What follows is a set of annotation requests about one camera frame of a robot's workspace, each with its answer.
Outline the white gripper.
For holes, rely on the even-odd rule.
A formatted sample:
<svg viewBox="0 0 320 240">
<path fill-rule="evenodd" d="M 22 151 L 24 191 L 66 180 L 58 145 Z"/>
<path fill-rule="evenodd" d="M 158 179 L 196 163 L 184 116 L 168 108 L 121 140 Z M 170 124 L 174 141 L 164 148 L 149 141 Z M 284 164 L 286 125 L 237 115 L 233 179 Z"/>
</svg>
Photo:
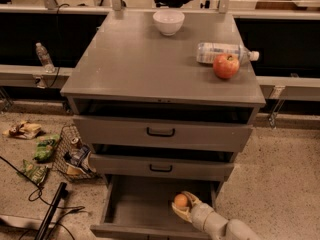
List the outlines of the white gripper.
<svg viewBox="0 0 320 240">
<path fill-rule="evenodd" d="M 217 233 L 223 227 L 223 218 L 211 206 L 201 203 L 201 200 L 191 192 L 183 191 L 182 194 L 185 196 L 184 207 L 171 204 L 173 212 L 178 217 L 206 233 Z"/>
</svg>

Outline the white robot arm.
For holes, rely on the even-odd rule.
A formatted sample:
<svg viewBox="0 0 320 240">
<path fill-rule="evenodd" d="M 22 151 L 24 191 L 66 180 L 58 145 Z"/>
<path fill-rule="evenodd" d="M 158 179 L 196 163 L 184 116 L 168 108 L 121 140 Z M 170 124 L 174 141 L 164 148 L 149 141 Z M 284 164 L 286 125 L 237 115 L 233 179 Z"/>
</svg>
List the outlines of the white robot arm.
<svg viewBox="0 0 320 240">
<path fill-rule="evenodd" d="M 182 191 L 171 204 L 174 213 L 212 240 L 262 240 L 247 224 L 238 219 L 226 219 L 196 195 Z"/>
</svg>

